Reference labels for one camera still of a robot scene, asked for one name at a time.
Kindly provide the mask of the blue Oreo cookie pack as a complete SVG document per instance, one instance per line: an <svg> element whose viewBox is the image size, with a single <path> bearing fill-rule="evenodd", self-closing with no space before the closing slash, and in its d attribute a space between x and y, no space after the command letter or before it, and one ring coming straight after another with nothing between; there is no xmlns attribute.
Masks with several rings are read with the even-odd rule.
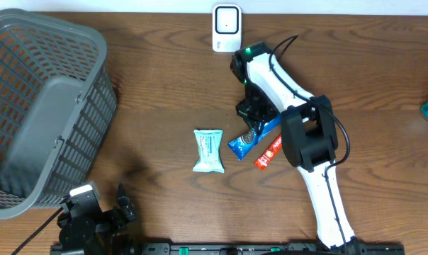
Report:
<svg viewBox="0 0 428 255"><path fill-rule="evenodd" d="M254 129L250 129L243 135L231 140L227 145L236 155L239 161L264 139L272 130L281 124L281 116L277 115L273 120L264 124L264 129L260 135Z"/></svg>

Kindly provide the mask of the red Nescafe stick sachet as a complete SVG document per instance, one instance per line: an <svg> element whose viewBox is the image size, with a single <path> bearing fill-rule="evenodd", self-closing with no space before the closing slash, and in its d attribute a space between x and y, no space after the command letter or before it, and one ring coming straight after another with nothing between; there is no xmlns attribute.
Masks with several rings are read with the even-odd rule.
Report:
<svg viewBox="0 0 428 255"><path fill-rule="evenodd" d="M282 137L279 135L263 152L263 154L256 159L254 165L261 170L265 170L265 168L270 164L270 162L274 159L274 157L281 151L282 148Z"/></svg>

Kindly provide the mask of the mint green wipes pack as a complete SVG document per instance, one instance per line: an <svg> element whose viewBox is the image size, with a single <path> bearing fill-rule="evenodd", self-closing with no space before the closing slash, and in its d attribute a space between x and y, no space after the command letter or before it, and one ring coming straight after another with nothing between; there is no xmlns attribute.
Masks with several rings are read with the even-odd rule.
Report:
<svg viewBox="0 0 428 255"><path fill-rule="evenodd" d="M199 159L193 167L195 172L224 173L225 169L220 158L222 130L194 130Z"/></svg>

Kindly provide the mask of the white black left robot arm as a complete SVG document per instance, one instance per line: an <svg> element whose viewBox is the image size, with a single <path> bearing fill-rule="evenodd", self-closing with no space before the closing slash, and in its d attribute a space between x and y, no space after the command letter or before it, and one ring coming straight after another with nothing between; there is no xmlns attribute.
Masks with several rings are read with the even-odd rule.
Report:
<svg viewBox="0 0 428 255"><path fill-rule="evenodd" d="M141 254L142 248L129 235L127 225L137 219L134 206L119 184L116 203L103 211L99 205L99 192L94 182L72 189L62 205L58 217L59 244L51 248L52 254Z"/></svg>

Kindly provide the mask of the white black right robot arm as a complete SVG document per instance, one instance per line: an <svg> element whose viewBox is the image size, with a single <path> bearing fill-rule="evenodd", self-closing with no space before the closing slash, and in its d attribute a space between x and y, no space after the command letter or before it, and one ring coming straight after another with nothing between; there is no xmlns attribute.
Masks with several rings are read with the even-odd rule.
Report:
<svg viewBox="0 0 428 255"><path fill-rule="evenodd" d="M236 106L238 116L258 134L280 117L283 153L305 181L318 239L329 250L348 252L355 234L335 174L336 167L344 163L335 155L337 131L345 129L333 114L330 100L301 88L264 42L237 50L230 69L245 89L244 100Z"/></svg>

